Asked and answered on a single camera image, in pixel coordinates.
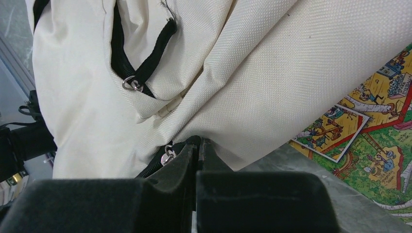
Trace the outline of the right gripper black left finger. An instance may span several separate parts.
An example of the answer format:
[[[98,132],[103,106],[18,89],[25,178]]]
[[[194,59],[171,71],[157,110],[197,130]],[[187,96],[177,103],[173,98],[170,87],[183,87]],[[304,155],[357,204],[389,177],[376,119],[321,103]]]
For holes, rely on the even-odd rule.
[[[1,221],[3,233],[189,233],[201,138],[167,145],[134,179],[42,180]]]

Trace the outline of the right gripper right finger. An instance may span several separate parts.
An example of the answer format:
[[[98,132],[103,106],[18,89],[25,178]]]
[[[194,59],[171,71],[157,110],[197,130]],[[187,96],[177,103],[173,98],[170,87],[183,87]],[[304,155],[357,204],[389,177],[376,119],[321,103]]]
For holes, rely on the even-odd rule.
[[[329,194],[311,173],[232,171],[196,138],[196,228],[200,233],[337,233]]]

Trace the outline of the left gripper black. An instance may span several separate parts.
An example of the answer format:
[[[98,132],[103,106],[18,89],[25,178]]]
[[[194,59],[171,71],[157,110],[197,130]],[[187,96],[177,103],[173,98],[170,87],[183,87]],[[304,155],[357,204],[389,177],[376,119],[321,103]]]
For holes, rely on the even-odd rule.
[[[23,170],[25,161],[57,151],[54,138],[41,114],[37,92],[29,92],[29,101],[19,107],[34,122],[10,122],[0,126],[0,180]]]

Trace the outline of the beige canvas backpack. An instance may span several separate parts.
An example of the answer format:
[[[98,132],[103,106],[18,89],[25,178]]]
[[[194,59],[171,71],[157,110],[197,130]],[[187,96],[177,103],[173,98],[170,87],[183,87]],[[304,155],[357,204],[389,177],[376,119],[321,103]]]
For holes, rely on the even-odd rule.
[[[234,170],[412,41],[409,0],[28,0],[55,179],[134,178],[211,139]]]

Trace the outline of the green book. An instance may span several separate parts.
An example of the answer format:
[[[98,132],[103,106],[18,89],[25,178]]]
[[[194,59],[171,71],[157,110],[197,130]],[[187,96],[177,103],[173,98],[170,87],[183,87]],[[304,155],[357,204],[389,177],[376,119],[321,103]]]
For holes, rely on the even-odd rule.
[[[411,46],[289,144],[392,216],[411,225]]]

